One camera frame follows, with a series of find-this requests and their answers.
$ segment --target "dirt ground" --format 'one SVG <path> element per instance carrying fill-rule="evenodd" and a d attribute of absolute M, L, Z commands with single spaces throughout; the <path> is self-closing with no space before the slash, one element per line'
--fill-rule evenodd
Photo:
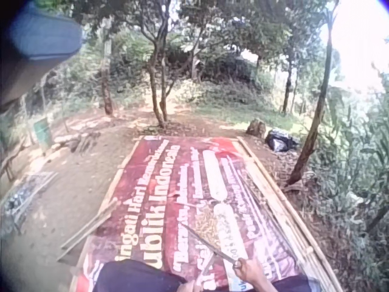
<path fill-rule="evenodd" d="M 117 166 L 131 151 L 135 137 L 142 134 L 245 136 L 241 128 L 191 115 L 185 109 L 178 111 L 173 108 L 169 112 L 173 113 L 170 116 L 172 122 L 164 130 L 150 126 L 155 124 L 155 120 L 149 107 L 121 112 L 112 119 L 97 110 L 81 114 L 69 119 L 67 127 L 71 133 L 99 131 L 101 135 L 96 145 L 91 145 L 82 153 L 78 150 L 71 153 L 68 148 L 62 148 L 45 164 L 42 158 L 35 157 L 36 154 L 23 154 L 28 157 L 28 163 L 20 167 L 20 173 L 39 167 L 42 171 L 57 172 L 58 175 L 34 199 L 22 225 L 22 234 L 2 241 L 1 269 L 14 291 L 68 291 L 71 266 L 56 261 L 61 254 L 60 245 L 97 213 Z M 53 129 L 54 136 L 63 134 L 66 134 L 63 125 Z M 270 174 L 282 182 L 288 171 L 282 156 L 272 153 L 259 139 L 247 136 L 245 139 Z M 39 153 L 36 147 L 26 151 L 31 150 Z M 72 251 L 69 263 L 77 262 L 82 244 Z"/>

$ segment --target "bright sky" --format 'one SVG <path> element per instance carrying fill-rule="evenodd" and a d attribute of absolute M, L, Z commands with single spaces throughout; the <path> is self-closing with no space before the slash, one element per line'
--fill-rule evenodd
<path fill-rule="evenodd" d="M 389 69 L 389 14 L 378 0 L 340 0 L 338 16 L 332 31 L 332 42 L 339 51 L 345 83 L 363 90 L 380 87 L 377 72 Z M 322 39 L 326 43 L 327 29 Z"/>

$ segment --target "grass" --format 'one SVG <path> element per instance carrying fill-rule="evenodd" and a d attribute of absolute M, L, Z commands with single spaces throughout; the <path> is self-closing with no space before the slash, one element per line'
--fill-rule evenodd
<path fill-rule="evenodd" d="M 260 94 L 244 83 L 193 83 L 189 80 L 174 89 L 179 102 L 190 105 L 195 114 L 221 120 L 236 128 L 247 128 L 254 118 L 261 119 L 267 129 L 281 128 L 291 134 L 301 134 L 305 120 L 292 114 L 281 114 L 272 98 Z"/>

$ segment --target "red banner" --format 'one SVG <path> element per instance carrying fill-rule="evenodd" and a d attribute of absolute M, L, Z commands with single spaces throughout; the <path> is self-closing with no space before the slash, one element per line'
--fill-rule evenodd
<path fill-rule="evenodd" d="M 179 222 L 233 259 L 257 257 L 272 282 L 300 273 L 266 202 L 258 204 L 241 179 L 245 174 L 230 139 L 144 137 L 115 189 L 120 204 L 87 247 L 76 291 L 92 291 L 101 267 L 113 260 L 139 260 L 195 279 L 211 252 Z M 226 285 L 252 288 L 218 257 L 204 288 Z"/>

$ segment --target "dark pants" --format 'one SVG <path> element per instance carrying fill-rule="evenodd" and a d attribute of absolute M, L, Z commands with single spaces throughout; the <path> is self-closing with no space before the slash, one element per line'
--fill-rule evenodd
<path fill-rule="evenodd" d="M 187 281 L 135 260 L 109 262 L 98 275 L 93 292 L 176 292 Z M 273 283 L 279 292 L 317 292 L 320 284 L 304 275 L 288 277 Z M 228 287 L 216 291 L 228 292 Z"/>

